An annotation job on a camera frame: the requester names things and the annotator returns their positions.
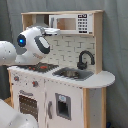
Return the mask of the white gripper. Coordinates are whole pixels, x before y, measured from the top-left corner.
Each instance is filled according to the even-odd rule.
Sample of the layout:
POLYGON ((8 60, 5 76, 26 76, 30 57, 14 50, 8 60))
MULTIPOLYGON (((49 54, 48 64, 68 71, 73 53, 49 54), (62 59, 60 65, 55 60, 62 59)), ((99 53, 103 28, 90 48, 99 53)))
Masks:
POLYGON ((42 35, 45 36, 60 35, 60 29, 43 27, 42 35))

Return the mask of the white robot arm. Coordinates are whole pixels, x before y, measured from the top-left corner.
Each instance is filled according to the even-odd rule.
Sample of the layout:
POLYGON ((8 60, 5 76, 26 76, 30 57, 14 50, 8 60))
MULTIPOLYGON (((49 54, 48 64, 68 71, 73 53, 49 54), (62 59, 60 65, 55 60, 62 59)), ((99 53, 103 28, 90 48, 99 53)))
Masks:
MULTIPOLYGON (((17 54, 12 43, 0 41, 0 66, 38 64, 50 52, 50 45, 45 36, 59 34, 60 30, 57 28, 27 27, 17 37, 18 45, 26 49, 22 55, 17 54)), ((39 126, 32 115, 17 112, 0 99, 0 128, 39 128, 39 126)))

